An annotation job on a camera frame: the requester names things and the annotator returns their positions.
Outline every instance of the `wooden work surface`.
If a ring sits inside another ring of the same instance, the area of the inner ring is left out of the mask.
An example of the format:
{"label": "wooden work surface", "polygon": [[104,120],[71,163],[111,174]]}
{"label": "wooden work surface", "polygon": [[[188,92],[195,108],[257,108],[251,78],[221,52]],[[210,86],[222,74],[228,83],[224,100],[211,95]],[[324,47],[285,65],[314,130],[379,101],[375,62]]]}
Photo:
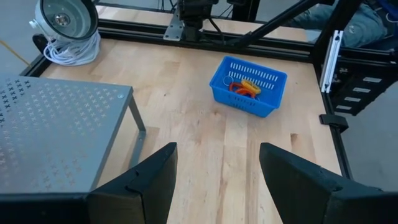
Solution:
{"label": "wooden work surface", "polygon": [[[100,17],[167,24],[169,14],[98,8]],[[216,20],[225,32],[259,26]],[[279,28],[269,36],[305,40],[303,30]],[[281,223],[262,176],[259,146],[271,142],[340,173],[313,66],[234,55],[288,74],[279,110],[267,118],[216,103],[209,82],[225,53],[102,40],[95,62],[81,67],[52,64],[49,78],[117,83],[134,87],[147,139],[141,160],[178,143],[178,171],[169,223]],[[126,113],[100,185],[127,169],[136,126]]]}

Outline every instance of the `basket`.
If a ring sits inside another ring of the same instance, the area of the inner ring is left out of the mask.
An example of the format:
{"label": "basket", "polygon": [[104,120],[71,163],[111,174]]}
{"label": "basket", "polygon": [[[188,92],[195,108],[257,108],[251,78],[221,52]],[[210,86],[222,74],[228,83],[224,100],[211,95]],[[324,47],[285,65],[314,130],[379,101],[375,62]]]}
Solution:
{"label": "basket", "polygon": [[[231,76],[234,82],[239,83],[242,79],[250,80],[261,89],[261,93],[253,99],[229,91],[226,84],[232,79],[225,76]],[[211,79],[210,86],[217,102],[265,118],[274,109],[279,108],[286,79],[287,75],[284,72],[226,56]]]}

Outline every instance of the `concrete floor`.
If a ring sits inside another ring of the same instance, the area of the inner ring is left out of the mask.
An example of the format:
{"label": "concrete floor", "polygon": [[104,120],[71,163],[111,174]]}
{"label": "concrete floor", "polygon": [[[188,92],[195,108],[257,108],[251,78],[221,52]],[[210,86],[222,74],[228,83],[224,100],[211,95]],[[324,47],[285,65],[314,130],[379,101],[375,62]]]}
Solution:
{"label": "concrete floor", "polygon": [[[157,7],[157,0],[101,0],[101,2],[127,4],[140,7]],[[257,20],[269,21],[296,0],[262,0]],[[3,0],[0,7],[0,39],[6,41],[28,61],[39,56],[31,41],[35,31],[28,22],[34,18],[36,0]],[[219,15],[229,5],[225,0],[213,8],[213,15]],[[165,8],[170,4],[165,1]],[[308,39],[316,37],[308,32]],[[1,73],[18,75],[26,68],[20,60],[0,46]],[[358,116],[346,116],[350,128],[342,134],[354,179],[358,182],[398,190],[396,170],[398,165],[398,84],[393,85]]]}

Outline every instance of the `perforated metal sheet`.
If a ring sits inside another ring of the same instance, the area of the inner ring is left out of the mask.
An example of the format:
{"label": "perforated metal sheet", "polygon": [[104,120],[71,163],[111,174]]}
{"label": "perforated metal sheet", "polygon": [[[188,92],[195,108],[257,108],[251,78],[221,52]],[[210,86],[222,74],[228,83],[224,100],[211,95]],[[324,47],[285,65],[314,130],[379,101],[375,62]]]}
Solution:
{"label": "perforated metal sheet", "polygon": [[130,86],[0,75],[0,194],[95,188]]}

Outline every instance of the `metal ring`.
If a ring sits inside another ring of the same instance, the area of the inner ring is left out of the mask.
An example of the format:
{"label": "metal ring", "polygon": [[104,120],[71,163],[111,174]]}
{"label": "metal ring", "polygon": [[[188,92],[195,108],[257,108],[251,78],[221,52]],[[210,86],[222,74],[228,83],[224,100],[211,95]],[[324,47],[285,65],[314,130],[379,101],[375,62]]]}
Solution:
{"label": "metal ring", "polygon": [[229,84],[231,84],[231,83],[229,83],[229,84],[225,83],[225,78],[226,78],[226,77],[230,77],[230,78],[231,78],[231,83],[234,82],[234,78],[232,78],[232,77],[229,76],[229,75],[227,75],[227,76],[225,76],[225,77],[223,78],[223,83],[224,83],[224,85],[229,86]]}

